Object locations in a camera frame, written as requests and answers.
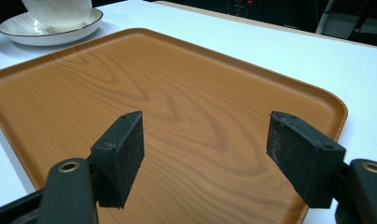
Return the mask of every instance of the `metal screw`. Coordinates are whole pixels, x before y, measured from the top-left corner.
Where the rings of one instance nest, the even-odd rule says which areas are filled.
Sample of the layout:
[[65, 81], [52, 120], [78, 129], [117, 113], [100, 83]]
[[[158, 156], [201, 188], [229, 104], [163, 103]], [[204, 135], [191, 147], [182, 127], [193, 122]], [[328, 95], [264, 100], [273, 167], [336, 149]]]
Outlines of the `metal screw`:
[[362, 165], [366, 170], [377, 174], [377, 163], [366, 161]]
[[77, 161], [69, 161], [61, 165], [60, 168], [58, 168], [58, 171], [61, 173], [69, 173], [69, 172], [75, 171], [79, 165], [80, 163]]

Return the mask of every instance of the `cup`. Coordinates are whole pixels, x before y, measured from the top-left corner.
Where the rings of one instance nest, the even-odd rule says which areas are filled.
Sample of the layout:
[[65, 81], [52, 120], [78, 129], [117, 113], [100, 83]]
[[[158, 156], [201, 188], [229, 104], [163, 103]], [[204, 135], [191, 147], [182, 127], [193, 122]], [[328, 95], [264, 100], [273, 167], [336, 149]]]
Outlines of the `cup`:
[[21, 0], [29, 14], [56, 32], [84, 26], [92, 10], [91, 0]]

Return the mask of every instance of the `wood grain pattern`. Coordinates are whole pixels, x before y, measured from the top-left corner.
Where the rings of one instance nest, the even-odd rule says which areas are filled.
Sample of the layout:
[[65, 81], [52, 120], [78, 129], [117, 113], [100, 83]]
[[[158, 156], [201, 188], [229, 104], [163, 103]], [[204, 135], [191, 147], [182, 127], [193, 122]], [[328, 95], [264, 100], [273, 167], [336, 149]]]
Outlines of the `wood grain pattern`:
[[37, 188], [142, 110], [145, 159], [123, 210], [102, 223], [299, 223], [306, 206], [266, 156], [270, 113], [337, 139], [334, 95], [252, 64], [132, 29], [0, 71], [0, 125]]

